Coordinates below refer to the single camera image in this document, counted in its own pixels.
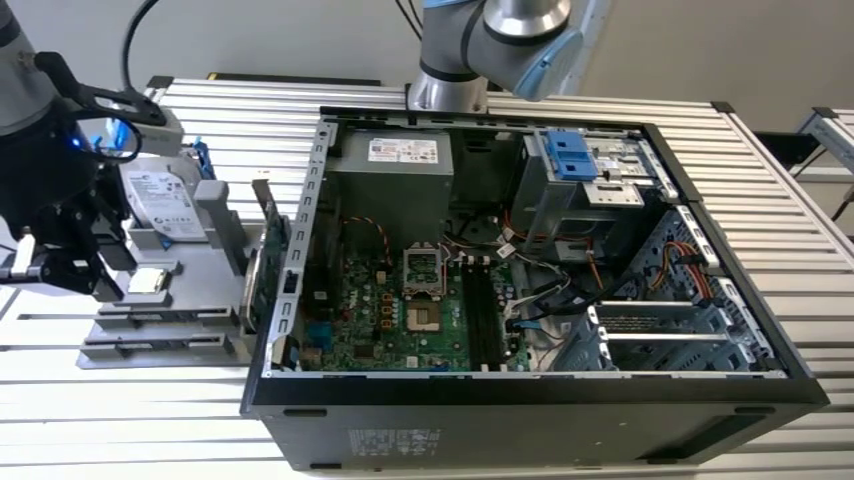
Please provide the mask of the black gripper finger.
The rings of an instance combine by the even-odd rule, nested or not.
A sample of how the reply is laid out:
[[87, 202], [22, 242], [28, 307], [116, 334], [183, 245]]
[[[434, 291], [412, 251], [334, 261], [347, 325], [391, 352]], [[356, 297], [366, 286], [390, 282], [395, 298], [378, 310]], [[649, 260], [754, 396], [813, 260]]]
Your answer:
[[98, 301], [124, 298], [98, 248], [36, 246], [36, 292], [50, 296], [88, 295]]
[[128, 204], [122, 193], [99, 189], [94, 194], [98, 220], [92, 225], [99, 250], [108, 266], [116, 271], [131, 271], [138, 262], [127, 246], [123, 221], [130, 218]]

